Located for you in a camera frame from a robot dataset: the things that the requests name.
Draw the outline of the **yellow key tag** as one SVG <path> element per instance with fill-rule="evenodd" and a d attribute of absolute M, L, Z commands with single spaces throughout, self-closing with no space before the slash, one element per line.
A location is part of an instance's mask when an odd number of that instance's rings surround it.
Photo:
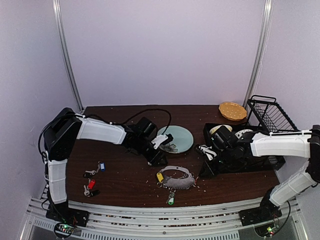
<path fill-rule="evenodd" d="M 163 176 L 163 174 L 161 172 L 158 172 L 156 174 L 156 177 L 157 177 L 157 180 L 158 180 L 159 183 L 162 183 L 164 181 L 164 176 Z"/>

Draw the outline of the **grey leather key holder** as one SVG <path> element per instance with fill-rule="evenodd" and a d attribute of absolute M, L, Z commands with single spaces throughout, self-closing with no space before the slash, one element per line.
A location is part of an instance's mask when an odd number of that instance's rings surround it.
<path fill-rule="evenodd" d="M 181 172 L 182 176 L 180 177 L 168 176 L 165 174 L 168 171 Z M 194 175 L 185 167 L 168 165 L 158 172 L 162 173 L 164 177 L 164 181 L 162 183 L 158 181 L 157 185 L 166 189 L 188 190 L 190 187 L 194 186 L 196 183 Z"/>

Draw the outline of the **green key tag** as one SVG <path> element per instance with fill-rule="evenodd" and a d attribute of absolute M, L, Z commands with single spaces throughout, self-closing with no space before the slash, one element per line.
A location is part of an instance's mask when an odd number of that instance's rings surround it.
<path fill-rule="evenodd" d="M 170 192 L 166 201 L 166 204 L 173 205 L 175 202 L 175 192 Z"/>

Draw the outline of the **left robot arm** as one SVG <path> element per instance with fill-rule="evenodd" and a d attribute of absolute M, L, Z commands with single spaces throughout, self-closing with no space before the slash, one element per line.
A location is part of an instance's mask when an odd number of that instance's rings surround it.
<path fill-rule="evenodd" d="M 146 117 L 138 123 L 112 122 L 98 115 L 82 115 L 71 108 L 64 108 L 40 133 L 38 142 L 43 147 L 38 150 L 45 165 L 45 180 L 49 189 L 52 213 L 61 222 L 72 218 L 72 211 L 66 207 L 66 168 L 68 159 L 77 140 L 92 140 L 120 145 L 142 155 L 151 166 L 168 163 L 160 146 L 170 143 L 174 138 L 164 129 L 159 135 L 151 137 L 157 125 Z"/>

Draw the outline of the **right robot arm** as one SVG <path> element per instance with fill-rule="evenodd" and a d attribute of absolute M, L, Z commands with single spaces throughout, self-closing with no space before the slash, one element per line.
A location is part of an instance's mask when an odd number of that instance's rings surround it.
<path fill-rule="evenodd" d="M 320 127 L 282 133 L 241 131 L 233 133 L 221 125 L 210 136 L 211 146 L 197 145 L 207 157 L 203 166 L 213 175 L 232 167 L 237 160 L 264 156 L 293 156 L 307 162 L 283 183 L 267 191 L 256 210 L 259 220 L 268 220 L 286 201 L 320 182 Z"/>

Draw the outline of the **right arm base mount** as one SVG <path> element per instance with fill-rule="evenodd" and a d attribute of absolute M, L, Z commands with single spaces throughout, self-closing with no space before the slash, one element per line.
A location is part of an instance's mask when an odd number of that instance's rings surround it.
<path fill-rule="evenodd" d="M 264 239 L 273 237 L 282 228 L 281 216 L 282 212 L 279 207 L 269 206 L 259 206 L 239 212 L 242 226 L 254 225 L 254 232 Z"/>

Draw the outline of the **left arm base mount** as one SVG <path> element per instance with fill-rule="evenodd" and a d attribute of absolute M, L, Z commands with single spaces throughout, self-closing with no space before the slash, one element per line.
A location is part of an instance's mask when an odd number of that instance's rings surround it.
<path fill-rule="evenodd" d="M 77 227 L 86 227 L 89 212 L 86 210 L 70 208 L 68 201 L 55 204 L 50 201 L 46 210 L 46 218 L 54 220 L 53 233 L 59 239 L 69 238 Z"/>

